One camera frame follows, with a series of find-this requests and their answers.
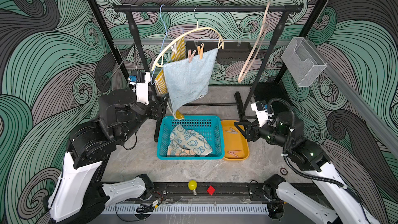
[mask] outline light blue towel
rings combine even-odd
[[[217,52],[217,48],[204,52],[202,60],[196,55],[190,63],[183,59],[163,65],[174,117],[178,108],[207,94]]]

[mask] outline red wire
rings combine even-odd
[[[158,193],[159,194],[159,196],[161,196],[162,197],[162,199],[160,200],[160,201],[163,201],[163,196],[159,193],[159,192],[157,192],[157,191],[155,191],[155,193]]]

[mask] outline black cable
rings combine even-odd
[[[152,204],[149,205],[141,204],[139,207],[137,207],[136,212],[138,214],[146,214],[149,212],[153,212],[154,209],[155,207]]]
[[[278,205],[276,205],[276,206],[274,206],[274,207],[269,208],[269,209],[268,209],[268,212],[269,212],[271,209],[274,209],[274,208],[277,208],[277,207],[281,207],[281,206],[283,206],[283,203],[278,204]]]
[[[130,151],[130,150],[134,149],[135,145],[137,144],[137,132],[135,132],[134,134],[135,134],[135,143],[134,143],[134,145],[133,145],[132,147],[130,147],[130,148],[126,148],[126,147],[124,146],[124,143],[123,143],[123,148],[124,148],[125,150]]]
[[[106,84],[112,79],[112,77],[115,75],[115,73],[117,72],[117,70],[122,66],[123,62],[126,60],[127,56],[123,58],[123,61],[119,64],[119,66],[117,67],[117,69],[115,69],[115,72],[112,73],[111,77],[108,78],[108,80],[104,83],[102,90],[104,91]]]
[[[269,106],[269,108],[271,109],[271,112],[268,112],[268,108],[267,108],[267,113],[275,113],[274,111],[273,111],[273,108],[272,108],[272,106]],[[271,116],[272,117],[272,120],[271,121],[269,121],[268,120],[268,122],[267,122],[267,124],[269,124],[269,125],[273,125],[273,124],[275,124],[275,121],[276,121],[276,116],[275,115],[273,115],[273,116]]]
[[[268,109],[271,108],[271,104],[272,104],[273,102],[275,102],[275,101],[278,101],[278,102],[283,103],[283,104],[288,108],[288,110],[289,110],[289,112],[290,112],[290,117],[291,117],[289,129],[291,129],[291,130],[294,129],[295,122],[296,122],[296,115],[295,115],[295,112],[294,112],[294,110],[293,110],[293,107],[292,107],[292,106],[289,104],[289,102],[287,102],[286,100],[284,100],[284,99],[282,99],[282,98],[272,98],[272,99],[270,99],[270,101],[269,101],[268,104],[267,104],[267,107],[268,107],[268,108],[267,108],[267,112],[268,112]],[[291,138],[291,136],[292,136],[292,132],[288,132],[288,134],[287,134],[287,136],[286,136],[285,143],[284,143],[284,145],[283,145],[283,149],[282,149],[282,153],[283,153],[283,154],[287,154],[287,148],[290,146],[290,141],[291,141],[290,138]],[[294,167],[292,166],[292,164],[290,163],[290,161],[289,161],[289,159],[287,158],[287,156],[283,156],[283,159],[285,160],[287,166],[288,166],[292,171],[294,171],[297,175],[300,175],[300,176],[302,176],[302,177],[304,177],[304,178],[307,178],[307,179],[310,179],[310,180],[322,181],[322,182],[327,182],[327,183],[333,183],[333,184],[336,184],[337,186],[339,186],[339,187],[341,187],[341,188],[346,187],[343,183],[341,183],[341,182],[339,182],[339,181],[336,181],[336,180],[333,180],[333,179],[330,179],[330,178],[327,178],[327,177],[318,177],[318,176],[312,176],[312,175],[308,175],[308,174],[302,173],[302,172],[298,171],[296,168],[294,168]],[[347,193],[349,193],[349,194],[356,200],[356,202],[358,202],[358,203],[361,205],[361,207],[362,207],[362,212],[363,212],[363,214],[365,215],[365,219],[366,219],[366,221],[369,222],[368,218],[366,217],[365,210],[363,209],[361,199],[360,199],[360,198],[358,197],[358,195],[357,195],[356,193],[354,193],[351,189],[346,188],[345,190],[347,191]]]
[[[141,220],[144,220],[144,219],[137,219],[137,220],[123,220],[118,214],[117,214],[117,204],[118,203],[116,203],[115,204],[115,212],[116,212],[116,215],[117,215],[117,217],[119,218],[119,219],[121,219],[122,221],[124,221],[124,222],[136,222],[136,221],[141,221]]]

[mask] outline wall mural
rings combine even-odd
[[[48,223],[68,133],[122,86],[95,22],[86,0],[0,0],[2,224]]]
[[[114,38],[131,36],[124,14],[112,10],[113,2],[265,5],[267,1],[97,0]],[[273,5],[304,3],[302,12],[291,14],[281,37],[286,39],[298,35],[316,3],[316,0],[272,1]],[[321,21],[311,32],[311,39],[397,132],[398,1],[345,1],[350,4],[349,14],[339,8],[340,0],[329,1]],[[137,12],[134,16],[142,38],[164,37],[158,13]],[[269,14],[266,38],[271,38],[279,16],[280,13]],[[195,26],[191,12],[162,12],[162,17],[170,37]],[[262,12],[201,12],[197,17],[200,25],[216,28],[225,38],[245,39],[258,34]],[[198,38],[214,37],[211,32],[196,34]],[[348,45],[348,39],[355,42]],[[125,87],[125,82],[117,71],[106,83],[116,64],[86,0],[0,0],[0,48],[1,223],[48,223],[50,216],[42,208],[42,198],[54,189],[69,131],[96,116],[101,94]],[[137,55],[131,47],[119,48],[126,57],[127,68],[135,69]],[[149,63],[160,51],[159,46],[144,46],[144,49]],[[284,47],[275,48],[262,81],[276,76],[283,51]],[[257,60],[252,66],[244,84],[252,82],[260,62]],[[216,64],[211,83],[236,84],[241,66],[242,62]],[[373,135],[326,75],[322,74],[311,88],[296,87],[288,73],[283,82],[298,116],[306,121],[306,135],[328,151],[339,172],[359,191],[380,222],[395,223],[398,163],[382,140]]]
[[[329,0],[308,38],[398,136],[397,19],[398,0]],[[373,216],[395,224],[398,161],[383,140],[325,73],[300,88],[287,72],[283,84],[306,136],[322,145]]]
[[[308,19],[314,8],[314,4],[309,3],[312,0],[272,0],[272,5],[284,4],[300,4],[304,3],[304,8],[299,13],[292,13],[287,21],[285,31],[282,33],[281,39],[291,39],[298,36],[302,26]],[[132,4],[132,5],[266,5],[268,0],[97,0],[101,12],[107,22],[113,38],[132,38],[124,13],[116,13],[112,8],[112,3]],[[196,27],[196,20],[192,12],[162,12],[162,18],[167,27],[167,36],[176,38],[183,32],[187,32]],[[209,26],[217,29],[224,38],[227,39],[256,39],[260,31],[259,24],[264,12],[197,12],[195,15],[199,19],[200,26]],[[165,29],[158,12],[133,12],[134,18],[138,25],[141,38],[163,38]],[[267,14],[267,22],[270,27],[267,30],[266,39],[271,39],[273,30],[279,20],[280,12],[270,12]],[[212,31],[197,31],[188,35],[188,38],[218,38]],[[149,64],[160,52],[160,45],[144,45],[146,58]],[[241,83],[242,85],[252,84],[254,81],[262,57],[264,57],[266,46],[262,47],[259,52],[259,59],[253,63],[251,70]],[[142,65],[138,55],[134,55],[134,50],[130,45],[120,45],[119,49],[126,57],[127,69],[142,69]],[[282,66],[281,55],[285,47],[275,47],[265,71],[262,74],[261,82],[273,81]],[[238,82],[238,76],[244,62],[232,62],[228,65],[215,64],[214,71],[210,80],[210,84],[234,84]]]

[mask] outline black metal rod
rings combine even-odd
[[[239,121],[243,121],[243,117],[245,117],[246,115],[246,110],[243,110],[243,102],[242,102],[242,98],[240,96],[239,92],[235,92],[235,101],[238,104],[236,107],[238,108],[238,115],[239,115]]]
[[[220,107],[220,106],[237,106],[236,102],[227,103],[187,103],[185,107]]]
[[[253,96],[254,90],[256,89],[256,86],[257,86],[258,82],[260,81],[260,77],[263,74],[264,68],[266,67],[269,57],[271,56],[272,50],[275,47],[276,42],[278,41],[279,37],[281,36],[283,30],[285,29],[286,20],[289,17],[289,14],[290,14],[290,12],[282,13],[281,18],[279,19],[279,22],[277,23],[277,25],[274,29],[271,41],[269,43],[269,46],[268,46],[267,52],[263,58],[263,61],[261,62],[261,66],[258,70],[256,79],[254,80],[253,84],[251,85],[249,95],[246,98],[245,104],[243,105],[242,113],[245,113],[246,108],[249,105],[249,102],[250,102],[251,97]]]
[[[148,63],[147,63],[147,59],[145,57],[144,49],[142,48],[140,32],[138,31],[137,24],[135,23],[134,17],[132,16],[131,12],[125,12],[125,13],[126,13],[127,21],[129,23],[130,33],[132,35],[132,38],[134,39],[135,45],[137,45],[138,54],[140,55],[141,62],[142,62],[142,65],[144,67],[144,70],[146,72],[150,72],[149,67],[148,67]],[[151,83],[149,83],[149,85],[150,85],[150,88],[152,90],[152,97],[153,97],[154,100],[156,100],[156,95],[157,94],[156,94],[155,85],[152,85]]]
[[[108,43],[108,45],[111,49],[113,57],[115,58],[117,64],[120,65],[123,61],[122,56],[120,55],[119,51],[113,45],[113,38],[112,38],[111,32],[109,31],[109,29],[105,23],[105,20],[103,19],[103,16],[101,14],[100,8],[98,7],[97,1],[96,0],[87,0],[87,2],[94,14],[94,17],[96,18],[96,20],[98,22],[99,28],[101,29],[106,42]],[[122,64],[120,66],[120,71],[122,72],[124,78],[127,81],[127,78],[129,77],[129,72],[127,71],[127,68],[124,64]]]
[[[310,17],[308,17],[307,21],[305,22],[299,37],[307,37],[308,33],[310,33],[312,26],[314,25],[315,21],[318,19],[319,15],[325,8],[325,5],[328,3],[328,0],[318,0],[312,10]],[[279,83],[282,80],[283,75],[285,74],[287,67],[285,64],[282,65],[281,69],[279,70],[278,74],[275,77],[274,82]]]
[[[193,11],[196,7],[195,12],[226,12],[226,11],[265,11],[265,6],[173,6],[165,5],[162,7],[162,11]],[[303,3],[299,5],[272,5],[268,8],[268,11],[281,11],[281,12],[300,12],[303,7]],[[113,4],[115,12],[159,12],[160,6],[140,6],[140,5],[116,5]]]

